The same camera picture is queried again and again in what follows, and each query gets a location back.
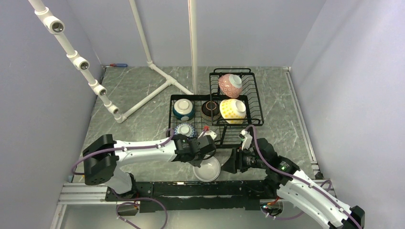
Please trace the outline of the shallow white bowl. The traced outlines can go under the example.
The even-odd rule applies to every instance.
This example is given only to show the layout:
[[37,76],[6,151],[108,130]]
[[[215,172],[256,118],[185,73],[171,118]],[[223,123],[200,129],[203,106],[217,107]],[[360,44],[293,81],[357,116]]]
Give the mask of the shallow white bowl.
[[220,171],[220,162],[215,157],[203,160],[200,167],[193,167],[195,177],[202,182],[216,180],[219,177]]

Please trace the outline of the orange geometric patterned bowl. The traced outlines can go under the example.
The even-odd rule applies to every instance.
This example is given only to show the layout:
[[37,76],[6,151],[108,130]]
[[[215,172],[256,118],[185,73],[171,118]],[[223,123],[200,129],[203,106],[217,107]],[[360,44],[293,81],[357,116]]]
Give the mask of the orange geometric patterned bowl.
[[197,135],[196,129],[188,123],[181,123],[174,129],[174,134],[181,134],[187,136],[188,138],[194,138]]

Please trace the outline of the brown glazed bowl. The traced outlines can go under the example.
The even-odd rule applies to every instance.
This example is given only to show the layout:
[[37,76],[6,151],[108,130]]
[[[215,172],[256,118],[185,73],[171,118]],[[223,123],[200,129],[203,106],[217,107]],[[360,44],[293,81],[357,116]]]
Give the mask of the brown glazed bowl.
[[220,105],[215,101],[206,101],[201,106],[201,116],[207,121],[216,121],[221,117]]

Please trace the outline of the teal white bowl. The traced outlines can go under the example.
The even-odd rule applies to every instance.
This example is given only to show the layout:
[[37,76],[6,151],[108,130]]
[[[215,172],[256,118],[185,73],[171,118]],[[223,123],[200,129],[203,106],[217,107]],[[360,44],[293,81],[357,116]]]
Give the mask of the teal white bowl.
[[188,99],[179,99],[173,105],[173,114],[180,121],[189,121],[194,118],[194,105]]

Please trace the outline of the blue yellow patterned bowl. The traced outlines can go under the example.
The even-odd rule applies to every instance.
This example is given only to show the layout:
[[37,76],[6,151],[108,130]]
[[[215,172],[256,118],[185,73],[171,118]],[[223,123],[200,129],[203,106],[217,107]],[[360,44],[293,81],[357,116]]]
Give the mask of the blue yellow patterned bowl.
[[242,124],[246,118],[246,106],[237,99],[226,99],[220,103],[220,113],[229,124]]

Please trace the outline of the red patterned bowl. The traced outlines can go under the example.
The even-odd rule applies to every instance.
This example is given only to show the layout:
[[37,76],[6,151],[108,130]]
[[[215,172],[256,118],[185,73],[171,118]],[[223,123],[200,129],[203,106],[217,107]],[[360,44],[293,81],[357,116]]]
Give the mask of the red patterned bowl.
[[236,99],[242,92],[242,79],[238,75],[225,74],[219,78],[218,83],[220,91],[230,98]]

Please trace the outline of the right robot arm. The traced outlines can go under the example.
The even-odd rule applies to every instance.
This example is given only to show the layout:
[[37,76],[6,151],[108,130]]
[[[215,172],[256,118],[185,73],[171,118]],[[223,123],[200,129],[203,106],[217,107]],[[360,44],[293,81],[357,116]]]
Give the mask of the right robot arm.
[[293,161],[279,156],[264,138],[258,139],[249,149],[234,148],[221,170],[236,174],[250,168],[266,172],[258,193],[266,198],[279,197],[291,202],[324,229],[364,228],[365,212],[361,207],[351,207],[338,200]]

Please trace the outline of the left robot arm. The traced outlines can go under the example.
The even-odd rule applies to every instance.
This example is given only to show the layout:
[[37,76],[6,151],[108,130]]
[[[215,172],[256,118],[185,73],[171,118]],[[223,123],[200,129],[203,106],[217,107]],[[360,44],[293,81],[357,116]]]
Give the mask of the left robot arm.
[[111,134],[99,137],[83,151],[85,184],[105,184],[124,200],[132,200],[138,191],[135,178],[121,168],[149,161],[184,162],[199,167],[206,155],[215,152],[209,135],[188,138],[171,134],[156,141],[125,142],[114,140]]

